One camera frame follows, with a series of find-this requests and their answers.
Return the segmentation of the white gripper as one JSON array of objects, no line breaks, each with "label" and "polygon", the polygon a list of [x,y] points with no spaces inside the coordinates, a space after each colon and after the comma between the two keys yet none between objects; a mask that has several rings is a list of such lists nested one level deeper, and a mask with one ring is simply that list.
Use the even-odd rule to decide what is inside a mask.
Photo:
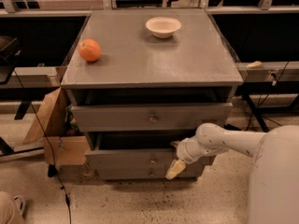
[{"label": "white gripper", "polygon": [[177,149],[179,160],[173,160],[170,164],[165,178],[174,179],[186,168],[186,164],[191,164],[201,158],[201,149],[195,137],[185,138],[182,141],[173,141],[170,143],[172,147]]}]

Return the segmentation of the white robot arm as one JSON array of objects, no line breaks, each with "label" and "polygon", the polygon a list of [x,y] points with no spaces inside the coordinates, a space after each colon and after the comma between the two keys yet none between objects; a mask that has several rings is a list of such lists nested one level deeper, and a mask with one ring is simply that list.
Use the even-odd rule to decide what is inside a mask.
[{"label": "white robot arm", "polygon": [[264,133],[204,123],[175,147],[177,157],[166,172],[167,179],[204,157],[233,150],[250,158],[247,224],[299,224],[298,125]]}]

